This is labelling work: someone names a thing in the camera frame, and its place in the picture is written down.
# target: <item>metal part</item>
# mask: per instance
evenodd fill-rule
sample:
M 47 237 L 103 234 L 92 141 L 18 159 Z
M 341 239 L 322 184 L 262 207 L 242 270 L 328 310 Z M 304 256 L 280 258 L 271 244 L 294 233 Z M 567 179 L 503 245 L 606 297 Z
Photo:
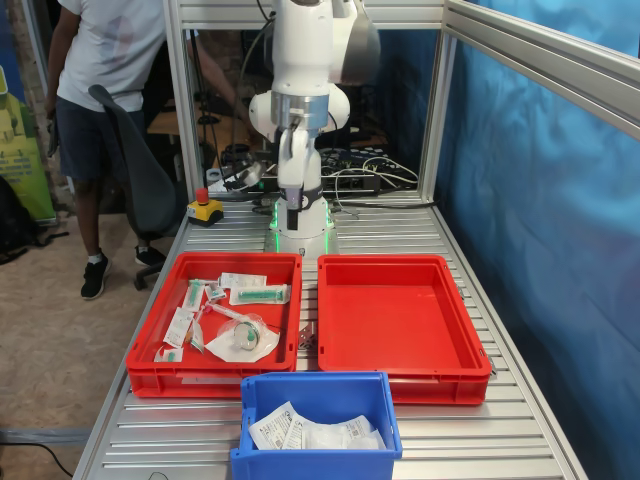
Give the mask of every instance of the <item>metal part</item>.
M 180 142 L 189 202 L 196 198 L 196 190 L 204 187 L 199 141 L 196 136 L 195 111 L 191 95 L 191 82 L 187 45 L 183 27 L 183 13 L 178 0 L 165 0 L 164 16 L 167 23 L 167 44 L 171 59 L 171 78 L 176 101 L 176 114 L 180 128 Z
M 640 60 L 461 0 L 443 29 L 640 140 Z
M 182 11 L 185 29 L 258 30 L 264 18 L 253 1 L 170 0 Z M 271 2 L 263 1 L 267 15 Z M 439 29 L 442 0 L 366 0 L 365 10 L 378 29 Z
M 449 103 L 451 76 L 456 58 L 455 37 L 444 32 L 438 34 L 436 59 L 433 64 L 429 114 L 422 144 L 422 168 L 420 169 L 420 196 L 423 202 L 433 202 L 436 189 L 436 177 L 440 164 L 442 135 Z
M 314 238 L 289 238 L 279 232 L 269 230 L 264 243 L 264 251 L 270 253 L 298 253 L 306 260 L 317 260 L 322 255 L 340 253 L 338 235 L 335 230 L 327 230 Z
M 328 111 L 329 95 L 297 97 L 271 92 L 271 121 L 280 128 L 295 124 L 298 128 L 320 130 L 329 122 Z
M 421 200 L 416 193 L 397 193 L 379 201 Z M 142 319 L 179 253 L 262 251 L 269 218 L 252 213 L 252 207 L 251 203 L 226 204 L 225 219 L 214 229 L 183 223 Z M 496 369 L 481 406 L 396 406 L 404 458 L 396 463 L 394 480 L 585 479 L 437 210 L 367 208 L 359 213 L 360 220 L 337 214 L 341 251 L 442 255 L 462 287 L 467 311 Z M 302 275 L 300 330 L 313 332 L 318 298 L 315 261 L 305 259 Z M 317 352 L 301 349 L 297 369 L 316 368 Z M 239 401 L 140 399 L 129 389 L 122 364 L 76 469 L 76 480 L 139 480 L 153 472 L 181 480 L 231 478 L 229 450 L 237 446 L 240 435 Z
M 314 332 L 315 323 L 309 323 L 306 327 L 300 329 L 300 338 L 298 340 L 298 348 L 301 350 L 313 350 L 318 348 L 318 338 Z

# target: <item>blue backdrop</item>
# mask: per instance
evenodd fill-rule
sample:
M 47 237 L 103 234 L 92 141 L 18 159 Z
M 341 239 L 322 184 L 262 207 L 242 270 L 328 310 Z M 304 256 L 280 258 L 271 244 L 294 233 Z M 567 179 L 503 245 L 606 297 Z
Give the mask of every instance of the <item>blue backdrop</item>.
M 476 3 L 638 55 L 638 0 Z M 417 168 L 435 34 L 382 44 L 383 119 Z M 471 47 L 453 78 L 445 218 L 589 476 L 637 480 L 640 143 Z

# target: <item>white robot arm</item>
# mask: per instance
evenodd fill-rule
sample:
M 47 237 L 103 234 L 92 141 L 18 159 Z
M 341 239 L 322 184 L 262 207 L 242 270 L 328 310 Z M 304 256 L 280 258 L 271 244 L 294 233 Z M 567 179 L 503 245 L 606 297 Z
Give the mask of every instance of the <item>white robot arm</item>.
M 315 139 L 349 119 L 349 100 L 335 83 L 361 84 L 373 76 L 380 42 L 361 0 L 275 0 L 274 7 L 273 86 L 249 111 L 254 127 L 279 141 L 282 197 L 272 229 L 309 240 L 332 228 Z

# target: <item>backpack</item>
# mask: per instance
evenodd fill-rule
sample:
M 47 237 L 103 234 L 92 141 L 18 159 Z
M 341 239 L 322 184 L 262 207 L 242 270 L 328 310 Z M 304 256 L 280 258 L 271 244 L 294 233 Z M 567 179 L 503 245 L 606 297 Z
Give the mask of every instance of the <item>backpack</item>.
M 28 245 L 46 247 L 54 238 L 69 235 L 69 232 L 49 235 L 41 242 L 38 235 L 44 230 L 22 206 L 9 182 L 0 176 L 0 265 L 27 253 Z

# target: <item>clear plastic bag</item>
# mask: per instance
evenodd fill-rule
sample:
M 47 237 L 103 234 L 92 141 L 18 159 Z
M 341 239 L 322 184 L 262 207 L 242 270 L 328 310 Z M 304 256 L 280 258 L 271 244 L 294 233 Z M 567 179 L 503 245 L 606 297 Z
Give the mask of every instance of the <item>clear plastic bag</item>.
M 279 341 L 280 335 L 262 317 L 250 313 L 225 322 L 205 348 L 225 362 L 254 363 L 269 355 Z

